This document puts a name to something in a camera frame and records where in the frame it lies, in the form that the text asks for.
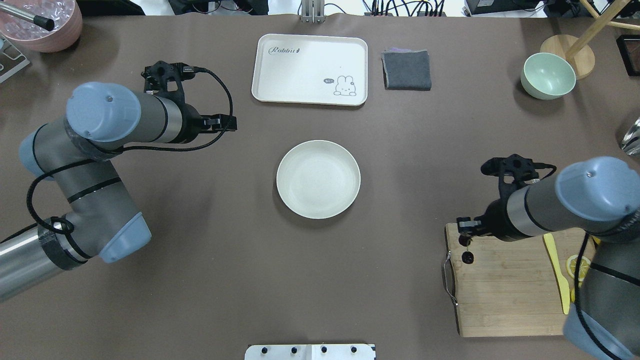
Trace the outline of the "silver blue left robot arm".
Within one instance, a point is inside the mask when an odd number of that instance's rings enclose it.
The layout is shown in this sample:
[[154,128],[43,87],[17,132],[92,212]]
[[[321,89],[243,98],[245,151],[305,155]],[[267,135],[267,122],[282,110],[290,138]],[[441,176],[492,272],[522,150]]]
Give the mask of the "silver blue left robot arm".
[[[212,76],[224,90],[226,114],[203,115],[185,100],[183,82]],[[107,264],[146,246],[152,234],[112,159],[128,151],[190,152],[200,134],[218,140],[238,129],[226,84],[207,68],[158,61],[142,71],[144,89],[91,81],[67,100],[65,114],[19,146],[34,174],[26,208],[34,223],[1,241],[1,300],[93,257]]]

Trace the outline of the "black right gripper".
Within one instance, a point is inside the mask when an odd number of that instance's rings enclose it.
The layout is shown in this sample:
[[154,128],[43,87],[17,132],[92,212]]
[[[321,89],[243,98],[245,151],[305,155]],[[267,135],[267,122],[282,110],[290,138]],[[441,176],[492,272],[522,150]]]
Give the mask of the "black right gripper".
[[491,202],[483,215],[475,218],[457,217],[458,233],[463,237],[491,236],[505,242],[528,237],[517,230],[507,213],[508,199],[519,189],[527,187],[526,181],[539,178],[534,161],[516,153],[508,157],[487,160],[480,171],[486,176],[498,177],[499,198]]

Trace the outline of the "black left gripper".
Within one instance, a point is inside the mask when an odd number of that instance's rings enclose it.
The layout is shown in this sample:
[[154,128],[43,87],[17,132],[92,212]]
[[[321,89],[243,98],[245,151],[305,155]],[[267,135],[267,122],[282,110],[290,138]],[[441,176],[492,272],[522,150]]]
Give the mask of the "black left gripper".
[[202,133],[236,132],[237,118],[228,114],[203,116],[185,99],[183,81],[192,80],[195,71],[185,63],[158,61],[141,73],[144,91],[153,95],[163,107],[165,125],[153,142],[187,144]]

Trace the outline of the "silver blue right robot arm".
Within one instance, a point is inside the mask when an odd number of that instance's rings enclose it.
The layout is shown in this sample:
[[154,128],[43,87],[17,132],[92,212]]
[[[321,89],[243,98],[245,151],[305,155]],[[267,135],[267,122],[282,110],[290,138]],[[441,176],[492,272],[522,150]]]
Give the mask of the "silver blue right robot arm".
[[499,198],[475,218],[455,223],[462,244],[480,236],[505,242],[578,228],[578,259],[599,239],[583,280],[574,271],[574,301],[563,335],[599,360],[639,355],[639,174],[621,159],[599,156],[556,166],[516,153],[481,166],[498,178]]

